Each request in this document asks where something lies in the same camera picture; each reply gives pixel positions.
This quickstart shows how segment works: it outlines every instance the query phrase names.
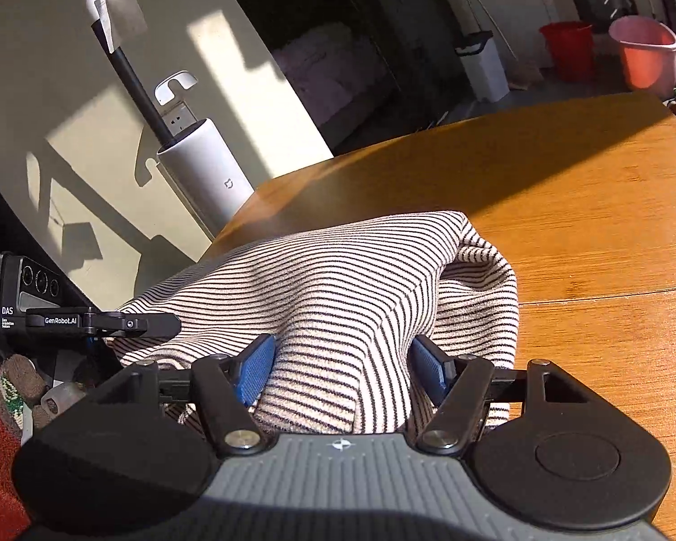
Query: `black tube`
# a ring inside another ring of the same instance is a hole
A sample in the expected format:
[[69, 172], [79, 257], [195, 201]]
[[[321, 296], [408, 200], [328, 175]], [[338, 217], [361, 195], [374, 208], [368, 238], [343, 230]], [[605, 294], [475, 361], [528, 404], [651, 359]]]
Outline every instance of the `black tube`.
[[153, 130], [160, 145], [164, 147], [173, 146], [175, 139], [171, 134], [170, 129], [166, 126], [166, 123], [158, 113], [158, 110], [153, 106], [153, 102], [148, 97], [146, 90], [142, 88], [142, 83], [137, 78], [137, 75], [135, 75], [135, 71], [132, 70], [130, 62], [128, 61], [128, 58], [125, 57], [123, 50], [118, 47], [115, 49], [115, 52], [110, 52], [105, 38], [105, 32], [103, 32], [103, 26], [99, 20], [93, 22], [92, 28], [95, 36], [100, 42], [100, 46], [102, 46], [103, 51], [105, 51], [105, 55], [107, 55], [110, 64], [113, 66], [113, 69], [115, 69], [118, 78], [123, 83], [124, 88], [128, 91], [128, 95], [130, 95], [134, 101], [148, 126]]

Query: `electrical outlet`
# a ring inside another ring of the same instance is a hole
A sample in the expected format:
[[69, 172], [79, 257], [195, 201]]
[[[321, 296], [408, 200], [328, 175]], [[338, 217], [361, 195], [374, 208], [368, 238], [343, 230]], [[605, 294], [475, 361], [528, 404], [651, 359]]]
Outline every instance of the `electrical outlet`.
[[190, 108], [181, 101], [163, 114], [163, 121], [167, 124], [173, 136], [177, 135], [181, 130], [186, 129], [189, 125], [197, 122], [195, 115], [190, 111]]

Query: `red bucket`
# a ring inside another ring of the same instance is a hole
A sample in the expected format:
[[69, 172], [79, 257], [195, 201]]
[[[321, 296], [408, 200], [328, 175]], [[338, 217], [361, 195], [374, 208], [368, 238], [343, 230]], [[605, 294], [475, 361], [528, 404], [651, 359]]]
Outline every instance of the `red bucket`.
[[539, 29], [546, 39], [556, 72], [563, 81], [591, 81], [593, 32], [586, 22], [555, 22]]

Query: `striped shirt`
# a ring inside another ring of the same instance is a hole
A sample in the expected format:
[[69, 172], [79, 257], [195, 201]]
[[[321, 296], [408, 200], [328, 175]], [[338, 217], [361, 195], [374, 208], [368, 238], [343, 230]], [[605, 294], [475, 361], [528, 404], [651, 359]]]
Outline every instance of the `striped shirt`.
[[[278, 344], [251, 410], [266, 431], [419, 432], [434, 412], [407, 363], [425, 334], [447, 354], [512, 368], [516, 275], [463, 213], [391, 215], [247, 244], [147, 290], [124, 312], [169, 312], [176, 338], [113, 340], [120, 361], [189, 368]], [[200, 428], [190, 408], [170, 414]], [[492, 406], [489, 425], [508, 417]]]

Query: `table surface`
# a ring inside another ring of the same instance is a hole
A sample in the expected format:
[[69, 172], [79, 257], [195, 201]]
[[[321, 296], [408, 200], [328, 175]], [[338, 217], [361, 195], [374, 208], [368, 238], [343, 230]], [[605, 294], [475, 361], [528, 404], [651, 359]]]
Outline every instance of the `table surface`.
[[517, 367], [549, 358], [671, 455], [676, 538], [676, 118], [627, 93], [390, 140], [267, 182], [206, 252], [381, 215], [457, 210], [514, 267]]

